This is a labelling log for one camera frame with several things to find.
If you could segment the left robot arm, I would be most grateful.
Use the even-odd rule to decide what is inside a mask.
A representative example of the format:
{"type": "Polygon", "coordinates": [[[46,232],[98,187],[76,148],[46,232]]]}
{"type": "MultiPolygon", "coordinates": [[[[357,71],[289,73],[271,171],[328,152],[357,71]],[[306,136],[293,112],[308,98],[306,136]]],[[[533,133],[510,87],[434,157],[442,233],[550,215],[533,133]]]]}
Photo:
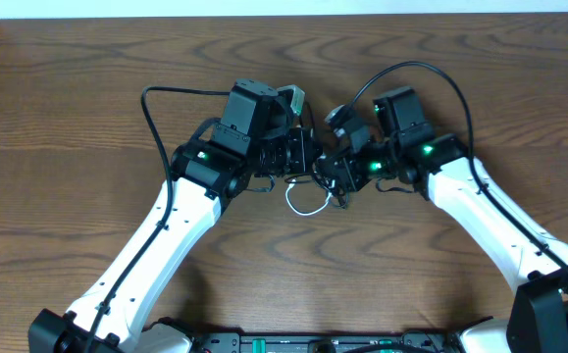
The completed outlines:
{"type": "Polygon", "coordinates": [[[65,314],[42,310],[28,329],[32,352],[132,352],[159,296],[198,239],[253,177],[309,171],[322,149],[302,115],[304,91],[242,78],[224,92],[219,118],[205,120],[174,154],[149,214],[106,272],[65,314]]]}

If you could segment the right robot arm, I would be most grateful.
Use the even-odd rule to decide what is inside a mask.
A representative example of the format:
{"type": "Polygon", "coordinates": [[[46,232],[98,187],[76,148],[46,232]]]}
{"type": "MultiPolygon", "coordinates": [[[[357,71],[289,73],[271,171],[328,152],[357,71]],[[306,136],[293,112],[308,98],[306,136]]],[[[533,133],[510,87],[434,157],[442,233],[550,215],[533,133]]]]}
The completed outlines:
{"type": "Polygon", "coordinates": [[[346,106],[326,122],[343,148],[318,162],[345,193],[371,180],[406,184],[459,223],[491,258],[514,294],[507,320],[487,319],[454,333],[458,352],[568,352],[568,244],[538,225],[469,157],[455,135],[436,136],[408,87],[374,98],[384,137],[346,106]]]}

